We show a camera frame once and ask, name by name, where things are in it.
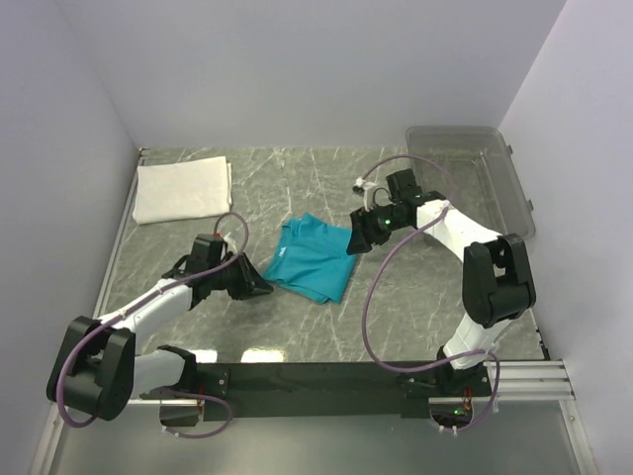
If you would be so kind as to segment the teal t shirt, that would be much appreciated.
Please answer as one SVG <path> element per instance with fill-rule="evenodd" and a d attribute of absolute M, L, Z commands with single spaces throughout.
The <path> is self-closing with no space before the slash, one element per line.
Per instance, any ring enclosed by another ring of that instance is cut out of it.
<path fill-rule="evenodd" d="M 330 225 L 310 213 L 282 228 L 263 277 L 318 304 L 339 304 L 356 257 L 347 253 L 351 230 Z"/>

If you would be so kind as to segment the clear plastic bin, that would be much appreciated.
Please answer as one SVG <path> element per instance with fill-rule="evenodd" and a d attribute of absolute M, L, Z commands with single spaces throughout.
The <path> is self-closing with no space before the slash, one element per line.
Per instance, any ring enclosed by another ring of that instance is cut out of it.
<path fill-rule="evenodd" d="M 512 148 L 495 128 L 483 126 L 414 126 L 406 132 L 411 168 L 425 191 L 435 190 L 471 219 L 503 234 L 525 240 L 535 235 L 532 203 L 526 199 L 513 165 Z"/>

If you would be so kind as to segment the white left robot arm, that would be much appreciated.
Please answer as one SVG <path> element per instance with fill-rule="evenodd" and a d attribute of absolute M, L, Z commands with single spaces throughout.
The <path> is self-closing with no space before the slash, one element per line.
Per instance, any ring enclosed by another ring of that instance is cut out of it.
<path fill-rule="evenodd" d="M 73 409 L 90 420 L 111 421 L 142 394 L 164 388 L 201 390 L 196 355 L 162 345 L 141 355 L 140 343 L 163 324 L 193 310 L 214 292 L 234 301 L 272 294 L 243 251 L 233 251 L 218 234 L 199 235 L 189 253 L 144 294 L 100 319 L 77 317 L 68 325 L 46 387 L 61 411 Z"/>

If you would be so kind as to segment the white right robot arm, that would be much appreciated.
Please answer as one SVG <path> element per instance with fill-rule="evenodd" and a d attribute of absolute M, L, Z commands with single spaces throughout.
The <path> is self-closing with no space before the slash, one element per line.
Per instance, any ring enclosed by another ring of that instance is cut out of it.
<path fill-rule="evenodd" d="M 465 314 L 437 360 L 426 365 L 445 391 L 465 384 L 490 356 L 498 337 L 536 302 L 536 291 L 524 240 L 492 231 L 460 212 L 437 191 L 425 192 L 409 169 L 387 178 L 390 202 L 364 204 L 351 212 L 350 255 L 367 253 L 389 240 L 394 231 L 412 228 L 426 234 L 462 264 Z"/>

